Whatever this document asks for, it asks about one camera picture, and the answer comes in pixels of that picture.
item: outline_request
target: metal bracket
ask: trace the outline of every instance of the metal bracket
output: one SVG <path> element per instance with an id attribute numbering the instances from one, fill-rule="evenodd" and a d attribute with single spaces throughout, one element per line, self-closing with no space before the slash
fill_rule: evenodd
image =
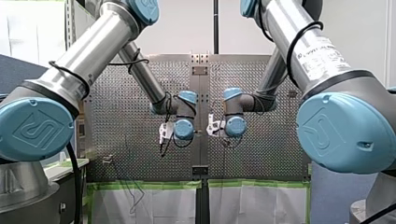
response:
<path id="1" fill-rule="evenodd" d="M 224 132 L 225 123 L 226 123 L 225 120 L 214 121 L 214 115 L 209 114 L 208 125 L 206 128 L 207 134 L 209 134 L 209 136 L 214 136 L 214 137 L 226 137 L 226 134 Z"/>
<path id="2" fill-rule="evenodd" d="M 209 175 L 209 167 L 207 165 L 195 165 L 192 166 L 193 176 L 205 176 Z"/>
<path id="3" fill-rule="evenodd" d="M 69 49 L 76 42 L 76 25 L 75 25 L 75 0 L 66 0 L 66 46 Z"/>
<path id="4" fill-rule="evenodd" d="M 160 145 L 163 144 L 164 139 L 171 139 L 173 134 L 174 122 L 168 121 L 160 125 Z"/>
<path id="5" fill-rule="evenodd" d="M 207 76 L 207 66 L 193 66 L 192 67 L 192 75 L 193 76 Z"/>

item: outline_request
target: green tape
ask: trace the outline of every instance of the green tape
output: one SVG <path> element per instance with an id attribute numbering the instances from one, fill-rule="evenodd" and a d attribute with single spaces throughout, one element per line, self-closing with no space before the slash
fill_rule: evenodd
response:
<path id="1" fill-rule="evenodd" d="M 112 189 L 200 189 L 201 181 L 179 181 L 179 182 L 146 182 L 146 181 L 116 181 L 106 183 L 89 183 L 90 190 L 112 190 Z"/>
<path id="2" fill-rule="evenodd" d="M 243 179 L 208 180 L 210 188 L 242 187 Z"/>
<path id="3" fill-rule="evenodd" d="M 78 164 L 82 164 L 84 161 L 89 161 L 88 159 L 77 159 L 77 163 Z M 55 166 L 59 166 L 59 167 L 72 167 L 72 162 L 70 160 L 68 161 L 62 161 L 62 162 L 53 162 L 50 163 L 48 165 L 46 165 L 44 168 L 50 168 L 50 167 L 55 167 Z"/>
<path id="4" fill-rule="evenodd" d="M 77 159 L 77 164 L 82 164 L 84 161 L 88 161 L 88 159 Z M 59 163 L 60 167 L 72 167 L 71 161 L 63 161 Z"/>
<path id="5" fill-rule="evenodd" d="M 297 181 L 272 181 L 272 180 L 250 180 L 250 179 L 228 179 L 228 180 L 209 180 L 210 188 L 228 187 L 267 187 L 267 188 L 287 188 L 287 189 L 307 189 L 309 182 Z"/>
<path id="6" fill-rule="evenodd" d="M 88 208 L 88 224 L 92 224 L 92 209 L 93 209 L 93 194 L 94 190 L 87 186 L 87 208 Z"/>

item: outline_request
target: light blue joint cap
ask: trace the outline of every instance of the light blue joint cap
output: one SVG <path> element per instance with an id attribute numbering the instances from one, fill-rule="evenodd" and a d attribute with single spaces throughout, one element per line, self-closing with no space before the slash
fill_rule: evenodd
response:
<path id="1" fill-rule="evenodd" d="M 178 93 L 178 97 L 195 105 L 197 100 L 197 93 L 193 91 L 181 91 Z"/>
<path id="2" fill-rule="evenodd" d="M 47 98 L 22 98 L 0 108 L 0 157 L 41 161 L 70 142 L 74 121 L 69 111 Z"/>
<path id="3" fill-rule="evenodd" d="M 181 140 L 191 140 L 194 137 L 194 126 L 187 119 L 180 119 L 175 123 L 175 137 Z"/>
<path id="4" fill-rule="evenodd" d="M 241 117 L 232 117 L 227 121 L 225 132 L 230 137 L 242 137 L 247 130 L 247 122 Z"/>
<path id="5" fill-rule="evenodd" d="M 146 25 L 152 25 L 160 18 L 157 0 L 127 0 L 127 2 Z"/>
<path id="6" fill-rule="evenodd" d="M 240 94 L 242 94 L 241 88 L 238 87 L 228 88 L 223 93 L 224 101 L 228 101 Z"/>
<path id="7" fill-rule="evenodd" d="M 241 0 L 241 15 L 243 17 L 253 18 L 256 2 L 257 0 Z"/>
<path id="8" fill-rule="evenodd" d="M 396 158 L 388 121 L 363 100 L 324 92 L 309 98 L 297 115 L 297 134 L 308 156 L 338 173 L 373 174 Z"/>

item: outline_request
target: vertical metal rail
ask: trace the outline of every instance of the vertical metal rail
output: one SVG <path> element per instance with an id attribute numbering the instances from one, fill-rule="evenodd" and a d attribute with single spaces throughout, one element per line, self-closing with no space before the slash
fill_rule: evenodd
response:
<path id="1" fill-rule="evenodd" d="M 213 22 L 215 54 L 219 54 L 219 0 L 213 0 Z"/>

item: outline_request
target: black cable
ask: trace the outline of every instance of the black cable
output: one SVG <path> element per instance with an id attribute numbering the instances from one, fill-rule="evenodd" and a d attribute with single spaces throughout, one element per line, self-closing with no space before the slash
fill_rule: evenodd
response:
<path id="1" fill-rule="evenodd" d="M 134 53 L 134 57 L 133 57 L 131 62 L 129 62 L 129 63 L 109 63 L 108 65 L 111 65 L 111 66 L 126 66 L 126 65 L 129 65 L 128 74 L 131 75 L 132 74 L 132 68 L 134 67 L 134 64 L 136 64 L 136 63 L 149 63 L 149 59 L 137 60 L 137 58 L 139 57 L 139 54 L 140 54 L 140 49 L 137 49 L 137 51 Z"/>
<path id="2" fill-rule="evenodd" d="M 78 161 L 76 155 L 74 153 L 73 147 L 70 143 L 66 146 L 67 153 L 69 154 L 70 161 L 72 162 L 73 173 L 75 175 L 75 193 L 76 193 L 76 212 L 75 212 L 75 221 L 74 223 L 79 224 L 81 219 L 81 210 L 82 210 L 82 197 L 81 197 L 81 173 L 78 169 Z"/>
<path id="3" fill-rule="evenodd" d="M 172 95 L 171 95 L 171 93 L 169 92 L 169 91 L 166 91 L 165 92 L 165 95 L 168 95 L 168 100 L 166 101 L 166 117 L 165 117 L 165 123 L 167 123 L 168 121 L 169 121 L 169 119 L 171 118 L 171 109 L 172 109 L 172 98 L 177 98 L 178 100 L 180 100 L 181 102 L 183 102 L 184 104 L 186 104 L 191 110 L 192 110 L 192 112 L 194 113 L 194 116 L 196 116 L 196 110 L 195 110 L 195 108 L 192 106 L 192 105 L 190 105 L 189 104 L 189 102 L 187 102 L 186 100 L 184 100 L 184 99 L 182 99 L 182 98 L 180 98 L 178 95 L 174 95 L 173 97 L 172 97 Z M 191 143 L 192 143 L 192 141 L 194 140 L 194 138 L 192 138 L 190 141 L 189 141 L 189 143 L 187 144 L 187 145 L 185 145 L 185 146 L 182 146 L 182 145 L 179 145 L 178 143 L 177 143 L 177 141 L 176 141 L 176 138 L 175 138 L 175 134 L 174 133 L 172 133 L 172 135 L 171 135 L 171 137 L 169 138 L 169 140 L 168 140 L 168 142 L 167 142 L 167 144 L 166 144 L 166 147 L 165 147 L 165 150 L 164 150 L 164 152 L 163 152 L 163 144 L 160 144 L 160 154 L 161 154 L 161 157 L 163 158 L 163 157 L 165 157 L 165 155 L 166 155 L 166 152 L 168 151 L 168 149 L 169 149 L 169 146 L 170 146 L 170 143 L 173 141 L 174 142 L 174 144 L 175 144 L 175 146 L 176 147 L 179 147 L 179 148 L 184 148 L 184 147 L 188 147 Z"/>
<path id="4" fill-rule="evenodd" d="M 171 142 L 172 142 L 172 139 L 174 139 L 175 138 L 175 136 L 174 136 L 174 134 L 172 133 L 172 135 L 171 135 L 171 137 L 169 138 L 169 140 L 168 140 L 168 143 L 166 144 L 166 147 L 165 147 L 165 151 L 163 152 L 163 144 L 161 144 L 160 145 L 160 147 L 161 147 L 161 149 L 160 149 L 160 151 L 161 151 L 161 157 L 163 158 L 163 157 L 165 157 L 166 156 L 166 152 L 168 152 L 168 148 L 169 148 L 169 145 L 171 144 Z"/>
<path id="5" fill-rule="evenodd" d="M 396 210 L 396 203 L 394 203 L 394 204 L 390 205 L 389 207 L 384 208 L 381 211 L 375 213 L 371 217 L 369 217 L 366 220 L 364 220 L 361 224 L 373 223 L 377 219 L 379 219 L 379 218 L 383 217 L 384 215 L 389 214 L 389 213 L 391 213 L 391 212 L 393 212 L 395 210 Z"/>
<path id="6" fill-rule="evenodd" d="M 194 116 L 197 115 L 197 111 L 195 110 L 195 108 L 192 105 L 190 105 L 190 103 L 188 101 L 186 101 L 184 99 L 181 99 L 178 95 L 175 95 L 174 98 L 179 99 L 181 102 L 183 102 L 185 105 L 187 105 L 192 110 L 192 112 L 194 113 Z"/>
<path id="7" fill-rule="evenodd" d="M 168 96 L 168 100 L 166 101 L 166 106 L 165 106 L 165 110 L 166 110 L 166 116 L 165 116 L 165 123 L 169 121 L 169 119 L 171 118 L 172 114 L 171 114 L 171 109 L 172 109 L 172 94 L 169 91 L 165 92 L 165 97 L 166 95 Z"/>
<path id="8" fill-rule="evenodd" d="M 8 97 L 8 94 L 0 94 L 0 103 L 3 102 L 3 100 L 5 100 Z"/>
<path id="9" fill-rule="evenodd" d="M 260 28 L 262 29 L 262 33 L 267 37 L 267 39 L 271 42 L 274 42 L 274 39 L 267 34 L 264 28 L 264 24 L 262 23 L 262 0 L 259 0 L 259 23 L 260 23 Z"/>
<path id="10" fill-rule="evenodd" d="M 174 137 L 173 139 L 174 139 L 174 144 L 175 144 L 175 146 L 177 146 L 177 147 L 179 147 L 179 148 L 188 147 L 189 145 L 191 145 L 192 140 L 194 140 L 194 138 L 192 138 L 192 139 L 189 141 L 189 143 L 188 143 L 187 145 L 181 146 L 181 145 L 178 145 L 178 144 L 177 144 L 176 138 L 175 138 L 175 137 Z"/>
<path id="11" fill-rule="evenodd" d="M 219 54 L 219 0 L 213 0 L 213 22 L 215 54 Z"/>
<path id="12" fill-rule="evenodd" d="M 85 89 L 85 94 L 82 96 L 82 99 L 85 99 L 90 94 L 90 85 L 80 75 L 70 71 L 69 69 L 67 69 L 65 67 L 59 66 L 58 64 L 56 64 L 55 61 L 49 61 L 49 65 L 51 65 L 52 67 L 54 67 L 54 68 L 56 68 L 56 69 L 58 69 L 60 71 L 63 71 L 63 72 L 66 72 L 66 73 L 72 75 L 73 77 L 75 77 L 76 79 L 78 79 L 82 83 L 82 85 L 84 86 L 84 89 Z"/>
<path id="13" fill-rule="evenodd" d="M 286 57 L 286 66 L 288 68 L 288 74 L 289 74 L 290 80 L 296 87 L 298 87 L 298 84 L 297 84 L 296 80 L 294 79 L 293 74 L 291 72 L 291 56 L 293 55 L 294 48 L 296 47 L 297 42 L 300 40 L 300 38 L 303 37 L 307 31 L 312 30 L 312 29 L 317 29 L 317 28 L 320 28 L 320 30 L 323 30 L 323 27 L 324 27 L 323 22 L 313 21 L 313 22 L 309 23 L 308 25 L 306 25 L 305 28 L 300 30 L 297 33 L 297 35 L 294 37 L 293 41 L 291 41 L 291 43 L 290 43 L 288 55 Z"/>

